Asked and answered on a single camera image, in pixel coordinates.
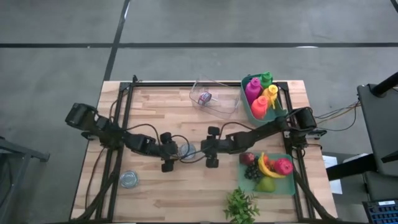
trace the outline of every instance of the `green bottle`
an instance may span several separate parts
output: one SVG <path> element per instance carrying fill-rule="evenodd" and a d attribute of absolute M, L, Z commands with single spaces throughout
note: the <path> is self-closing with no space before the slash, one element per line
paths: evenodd
<path fill-rule="evenodd" d="M 271 72 L 264 72 L 263 74 L 261 74 L 260 81 L 261 81 L 261 86 L 262 86 L 263 90 L 268 88 L 272 84 L 272 81 L 273 81 Z"/>

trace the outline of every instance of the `metal can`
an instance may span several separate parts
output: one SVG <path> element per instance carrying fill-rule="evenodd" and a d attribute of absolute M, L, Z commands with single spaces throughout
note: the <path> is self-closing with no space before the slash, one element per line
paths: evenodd
<path fill-rule="evenodd" d="M 120 175 L 120 185 L 124 188 L 133 188 L 138 184 L 138 182 L 138 175 L 134 171 L 129 170 Z"/>

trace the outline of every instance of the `orange bottle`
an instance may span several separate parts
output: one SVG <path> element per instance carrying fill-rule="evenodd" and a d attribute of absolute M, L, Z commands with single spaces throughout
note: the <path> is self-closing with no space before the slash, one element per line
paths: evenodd
<path fill-rule="evenodd" d="M 267 97 L 268 106 L 272 105 L 272 109 L 275 109 L 275 100 L 278 97 L 278 87 L 275 85 L 270 85 L 262 92 L 262 96 Z"/>
<path fill-rule="evenodd" d="M 251 105 L 251 113 L 256 119 L 262 119 L 267 113 L 268 100 L 265 96 L 260 96 Z"/>

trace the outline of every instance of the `green apple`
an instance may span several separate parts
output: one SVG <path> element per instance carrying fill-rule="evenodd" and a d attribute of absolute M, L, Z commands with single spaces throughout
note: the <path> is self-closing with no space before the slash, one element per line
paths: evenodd
<path fill-rule="evenodd" d="M 271 177 L 263 177 L 256 185 L 255 190 L 259 192 L 274 192 L 276 190 L 274 179 Z"/>

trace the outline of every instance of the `grapes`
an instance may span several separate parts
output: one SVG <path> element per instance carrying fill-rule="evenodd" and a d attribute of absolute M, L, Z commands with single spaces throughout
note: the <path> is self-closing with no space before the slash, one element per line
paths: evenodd
<path fill-rule="evenodd" d="M 246 171 L 244 172 L 244 177 L 249 180 L 254 180 L 256 182 L 259 182 L 261 178 L 263 177 L 261 171 L 259 170 L 259 165 L 258 165 L 258 159 L 255 159 L 252 164 L 246 168 Z"/>

